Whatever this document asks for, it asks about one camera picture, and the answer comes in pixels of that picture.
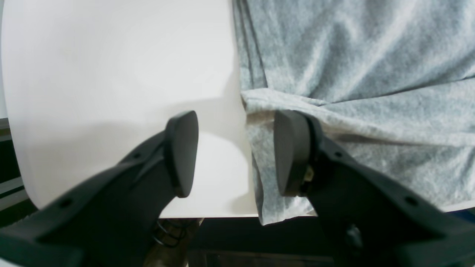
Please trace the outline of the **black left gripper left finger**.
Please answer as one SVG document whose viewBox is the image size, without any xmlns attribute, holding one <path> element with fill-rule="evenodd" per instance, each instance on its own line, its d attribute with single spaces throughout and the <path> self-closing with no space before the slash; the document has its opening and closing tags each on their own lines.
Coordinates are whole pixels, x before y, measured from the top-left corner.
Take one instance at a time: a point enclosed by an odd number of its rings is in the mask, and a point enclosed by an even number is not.
<svg viewBox="0 0 475 267">
<path fill-rule="evenodd" d="M 117 165 L 2 228 L 1 264 L 142 266 L 162 211 L 190 194 L 198 139 L 195 111 L 170 118 Z"/>
</svg>

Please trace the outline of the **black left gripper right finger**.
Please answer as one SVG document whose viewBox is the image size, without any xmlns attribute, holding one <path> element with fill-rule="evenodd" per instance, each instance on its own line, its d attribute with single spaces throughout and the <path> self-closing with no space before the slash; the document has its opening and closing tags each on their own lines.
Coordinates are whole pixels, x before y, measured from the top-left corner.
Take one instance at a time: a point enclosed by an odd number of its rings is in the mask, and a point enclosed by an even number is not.
<svg viewBox="0 0 475 267">
<path fill-rule="evenodd" d="M 276 111 L 278 189 L 305 197 L 338 267 L 473 267 L 474 224 L 353 159 L 315 117 Z"/>
</svg>

